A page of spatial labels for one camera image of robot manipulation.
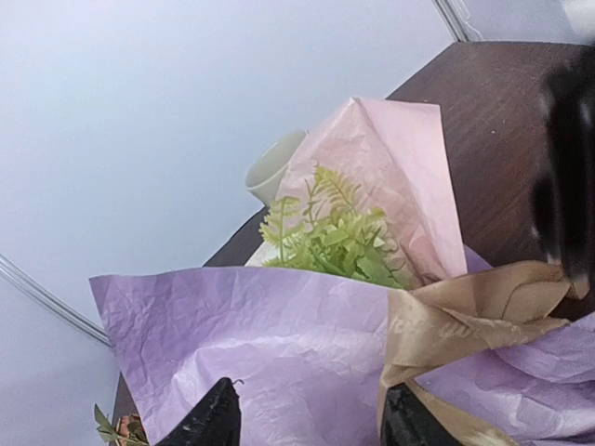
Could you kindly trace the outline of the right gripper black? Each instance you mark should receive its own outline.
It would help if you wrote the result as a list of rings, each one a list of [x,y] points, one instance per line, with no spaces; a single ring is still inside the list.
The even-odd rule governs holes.
[[[543,80],[540,108],[548,160],[530,203],[533,233],[581,297],[552,315],[577,321],[594,311],[594,47],[584,46]]]

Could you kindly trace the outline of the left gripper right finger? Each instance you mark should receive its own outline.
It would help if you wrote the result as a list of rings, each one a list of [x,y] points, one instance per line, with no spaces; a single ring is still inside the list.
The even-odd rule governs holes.
[[[388,389],[380,425],[382,446],[460,446],[405,384]]]

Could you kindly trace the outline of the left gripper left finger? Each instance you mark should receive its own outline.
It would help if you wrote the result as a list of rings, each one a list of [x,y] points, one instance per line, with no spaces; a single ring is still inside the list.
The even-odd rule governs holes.
[[[239,446],[242,413],[234,384],[220,378],[157,446]]]

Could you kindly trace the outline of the tan satin ribbon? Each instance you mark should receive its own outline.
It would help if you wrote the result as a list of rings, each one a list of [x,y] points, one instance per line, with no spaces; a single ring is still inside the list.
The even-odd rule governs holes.
[[[411,391],[435,443],[590,445],[594,319],[554,316],[587,292],[535,261],[391,291],[380,391]]]

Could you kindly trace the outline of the purple pink flower bouquet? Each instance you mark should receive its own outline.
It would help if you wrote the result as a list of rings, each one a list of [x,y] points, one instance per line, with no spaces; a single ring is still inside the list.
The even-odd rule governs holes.
[[[489,269],[462,242],[434,104],[353,98],[290,159],[250,267],[91,280],[148,440],[240,379],[245,445],[373,445],[389,294]]]

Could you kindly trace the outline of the loose brown pink flower bunch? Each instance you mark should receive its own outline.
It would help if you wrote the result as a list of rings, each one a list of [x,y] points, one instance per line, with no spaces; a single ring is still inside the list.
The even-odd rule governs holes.
[[[112,443],[117,446],[147,446],[149,444],[138,414],[122,416],[112,424],[99,406],[95,404],[94,419],[97,423],[96,430],[104,443]]]

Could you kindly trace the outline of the beige floral mug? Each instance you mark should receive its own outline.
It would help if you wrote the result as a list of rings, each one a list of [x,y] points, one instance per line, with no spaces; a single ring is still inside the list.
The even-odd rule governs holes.
[[[248,169],[245,188],[265,206],[269,206],[275,199],[288,163],[307,135],[306,130],[285,134]]]

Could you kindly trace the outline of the right aluminium frame post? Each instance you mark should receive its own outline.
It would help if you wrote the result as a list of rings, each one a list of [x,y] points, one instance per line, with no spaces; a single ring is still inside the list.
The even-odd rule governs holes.
[[[483,35],[471,25],[471,15],[461,0],[432,0],[457,42],[481,42]]]

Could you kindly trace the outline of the aluminium frame post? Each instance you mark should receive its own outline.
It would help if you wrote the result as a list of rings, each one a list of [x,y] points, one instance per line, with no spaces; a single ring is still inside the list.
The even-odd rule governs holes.
[[[102,328],[50,293],[5,256],[1,256],[1,276],[23,294],[79,330],[82,334],[98,341],[107,348],[112,347]]]
[[[432,0],[457,42],[481,42],[483,35],[471,25],[471,15],[461,0]]]

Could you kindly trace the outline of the left aluminium frame post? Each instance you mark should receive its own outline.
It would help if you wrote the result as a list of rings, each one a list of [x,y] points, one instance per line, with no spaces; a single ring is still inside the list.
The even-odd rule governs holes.
[[[1,256],[1,276],[23,294],[79,330],[82,334],[98,341],[107,348],[112,347],[102,328],[50,293],[5,256]]]

